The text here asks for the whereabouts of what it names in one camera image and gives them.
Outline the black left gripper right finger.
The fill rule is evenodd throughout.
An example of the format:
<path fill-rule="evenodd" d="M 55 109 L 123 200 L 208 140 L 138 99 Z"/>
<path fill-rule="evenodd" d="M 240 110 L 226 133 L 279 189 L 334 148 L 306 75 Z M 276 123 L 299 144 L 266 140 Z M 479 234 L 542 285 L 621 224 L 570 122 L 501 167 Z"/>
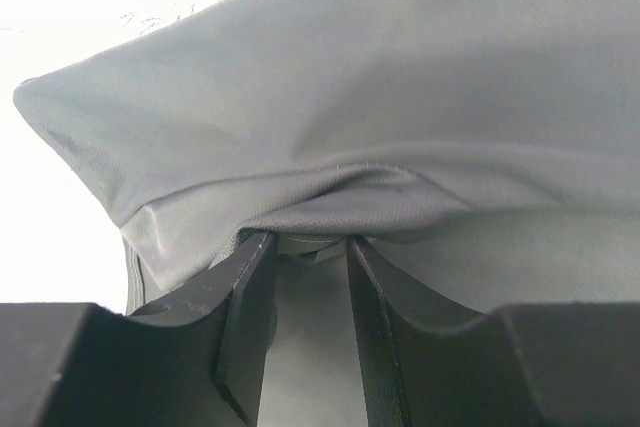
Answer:
<path fill-rule="evenodd" d="M 635 426 L 639 307 L 515 304 L 480 313 L 347 244 L 372 426 Z"/>

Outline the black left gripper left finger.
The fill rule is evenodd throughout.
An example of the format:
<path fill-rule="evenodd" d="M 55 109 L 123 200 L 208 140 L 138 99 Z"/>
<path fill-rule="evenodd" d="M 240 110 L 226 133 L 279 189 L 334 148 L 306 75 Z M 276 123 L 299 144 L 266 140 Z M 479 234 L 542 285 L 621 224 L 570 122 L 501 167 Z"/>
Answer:
<path fill-rule="evenodd" d="M 253 426 L 274 305 L 277 240 L 128 316 L 94 303 L 1 307 L 5 426 Z"/>

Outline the dark grey t shirt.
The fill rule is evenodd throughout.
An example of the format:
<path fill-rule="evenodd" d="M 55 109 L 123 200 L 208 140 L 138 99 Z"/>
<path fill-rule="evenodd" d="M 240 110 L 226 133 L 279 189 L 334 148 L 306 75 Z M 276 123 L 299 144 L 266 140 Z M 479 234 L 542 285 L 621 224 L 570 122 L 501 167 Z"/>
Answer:
<path fill-rule="evenodd" d="M 639 0 L 224 0 L 13 101 L 131 307 L 278 235 L 262 426 L 367 422 L 350 235 L 478 311 L 639 297 Z"/>

